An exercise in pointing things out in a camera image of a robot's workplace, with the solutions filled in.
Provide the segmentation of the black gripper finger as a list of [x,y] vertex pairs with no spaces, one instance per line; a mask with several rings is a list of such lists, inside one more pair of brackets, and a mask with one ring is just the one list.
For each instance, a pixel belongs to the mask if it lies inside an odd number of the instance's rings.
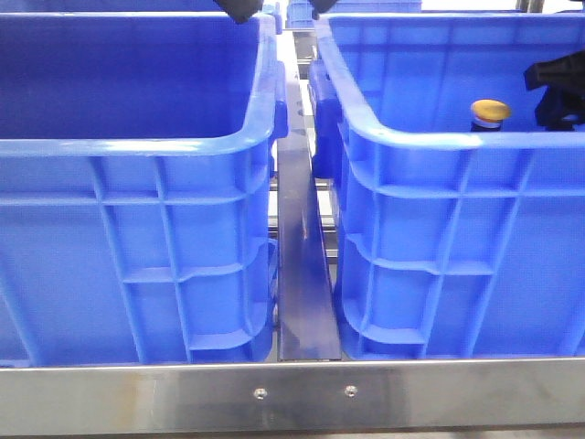
[[263,0],[215,0],[215,3],[237,24],[247,22],[260,12]]
[[312,19],[318,19],[321,14],[328,12],[336,3],[337,0],[309,0],[312,7]]

